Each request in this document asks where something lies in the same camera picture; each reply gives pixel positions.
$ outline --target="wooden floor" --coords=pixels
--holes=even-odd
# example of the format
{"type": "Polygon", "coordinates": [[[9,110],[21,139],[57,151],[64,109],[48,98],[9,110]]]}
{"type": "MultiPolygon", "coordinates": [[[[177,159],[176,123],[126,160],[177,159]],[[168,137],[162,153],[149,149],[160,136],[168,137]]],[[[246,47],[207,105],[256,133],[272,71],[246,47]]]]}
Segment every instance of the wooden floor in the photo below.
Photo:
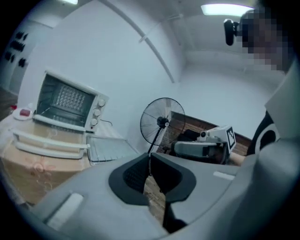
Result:
{"type": "Polygon", "coordinates": [[[151,214],[163,224],[164,212],[165,212],[165,195],[160,193],[159,187],[153,177],[146,179],[144,187],[144,195],[149,199],[151,214]]]}
{"type": "Polygon", "coordinates": [[[5,119],[10,114],[10,106],[16,105],[17,101],[18,96],[0,88],[0,121],[5,119]]]}

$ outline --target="gray plastic panel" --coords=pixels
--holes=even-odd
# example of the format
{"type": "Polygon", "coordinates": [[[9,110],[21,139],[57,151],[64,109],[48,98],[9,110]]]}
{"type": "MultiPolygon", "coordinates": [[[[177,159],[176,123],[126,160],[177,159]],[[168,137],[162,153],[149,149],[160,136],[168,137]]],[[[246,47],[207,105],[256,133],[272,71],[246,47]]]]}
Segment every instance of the gray plastic panel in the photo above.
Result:
{"type": "Polygon", "coordinates": [[[259,156],[246,157],[228,189],[213,206],[189,226],[163,239],[251,238],[294,187],[300,174],[299,159],[299,140],[279,140],[262,149],[259,156]]]}
{"type": "Polygon", "coordinates": [[[221,172],[235,176],[240,167],[195,162],[167,154],[157,154],[181,165],[195,175],[196,186],[187,200],[172,203],[175,218],[189,224],[207,211],[231,184],[231,180],[214,176],[214,172],[221,172]]]}
{"type": "Polygon", "coordinates": [[[125,204],[108,185],[111,172],[133,159],[122,158],[82,171],[48,193],[32,212],[45,221],[71,192],[76,192],[84,196],[83,203],[60,229],[72,239],[148,240],[167,235],[148,206],[125,204]]]}

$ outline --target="oven door handle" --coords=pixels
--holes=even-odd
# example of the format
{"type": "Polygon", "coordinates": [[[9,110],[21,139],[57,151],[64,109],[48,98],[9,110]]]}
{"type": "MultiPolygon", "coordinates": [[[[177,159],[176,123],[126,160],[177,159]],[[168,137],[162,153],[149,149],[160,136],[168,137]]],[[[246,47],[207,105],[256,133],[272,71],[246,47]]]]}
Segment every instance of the oven door handle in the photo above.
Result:
{"type": "Polygon", "coordinates": [[[45,123],[48,123],[48,124],[56,125],[58,127],[69,128],[69,129],[72,129],[72,130],[76,130],[76,131],[80,131],[80,132],[85,132],[85,128],[84,127],[76,126],[76,125],[65,123],[65,122],[60,122],[60,121],[57,121],[57,120],[46,118],[46,117],[38,115],[38,114],[33,115],[33,118],[36,119],[36,120],[38,120],[38,121],[42,121],[42,122],[45,122],[45,123]]]}
{"type": "Polygon", "coordinates": [[[35,154],[39,154],[42,156],[49,156],[49,157],[55,157],[55,158],[70,158],[70,159],[80,159],[83,157],[84,150],[89,148],[89,144],[77,144],[77,143],[69,143],[69,142],[63,142],[63,141],[57,141],[49,138],[44,138],[36,135],[32,135],[23,131],[20,131],[18,129],[12,129],[12,133],[14,136],[14,145],[16,148],[32,152],[35,154]],[[24,137],[29,140],[37,141],[42,144],[46,144],[48,146],[57,146],[57,147],[67,147],[67,148],[73,148],[73,149],[80,149],[78,153],[74,152],[64,152],[64,151],[57,151],[57,150],[51,150],[46,148],[40,148],[36,146],[31,146],[29,144],[23,143],[19,141],[19,138],[24,137]]]}

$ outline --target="white table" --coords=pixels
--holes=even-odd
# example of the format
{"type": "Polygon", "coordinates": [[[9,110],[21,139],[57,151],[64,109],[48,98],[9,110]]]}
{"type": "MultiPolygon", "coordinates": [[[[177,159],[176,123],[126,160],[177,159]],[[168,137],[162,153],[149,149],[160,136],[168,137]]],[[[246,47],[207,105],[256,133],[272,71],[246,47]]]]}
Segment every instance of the white table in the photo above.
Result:
{"type": "MultiPolygon", "coordinates": [[[[0,122],[1,173],[8,193],[16,201],[36,204],[43,196],[72,177],[90,167],[87,154],[80,160],[45,157],[18,150],[13,145],[12,128],[32,124],[32,120],[18,121],[12,115],[0,122]]],[[[99,122],[95,135],[123,137],[108,122],[99,122]]]]}

